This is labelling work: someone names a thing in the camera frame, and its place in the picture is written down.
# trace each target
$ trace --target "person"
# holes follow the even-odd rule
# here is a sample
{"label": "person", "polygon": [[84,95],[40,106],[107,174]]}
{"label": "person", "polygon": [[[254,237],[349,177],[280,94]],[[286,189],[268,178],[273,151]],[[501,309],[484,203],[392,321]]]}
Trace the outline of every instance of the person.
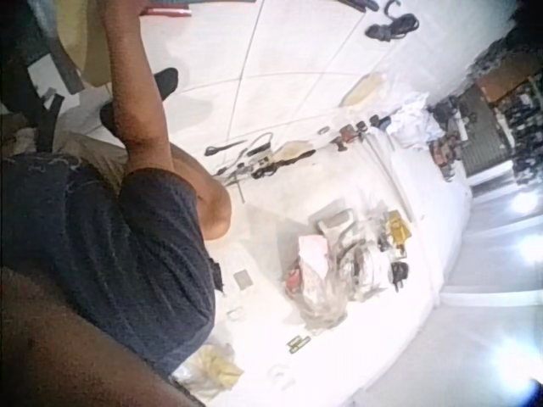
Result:
{"label": "person", "polygon": [[142,0],[98,0],[107,33],[118,192],[81,157],[2,161],[3,394],[12,405],[192,405],[165,379],[214,324],[204,239],[230,225],[227,191],[172,158],[143,48]]}

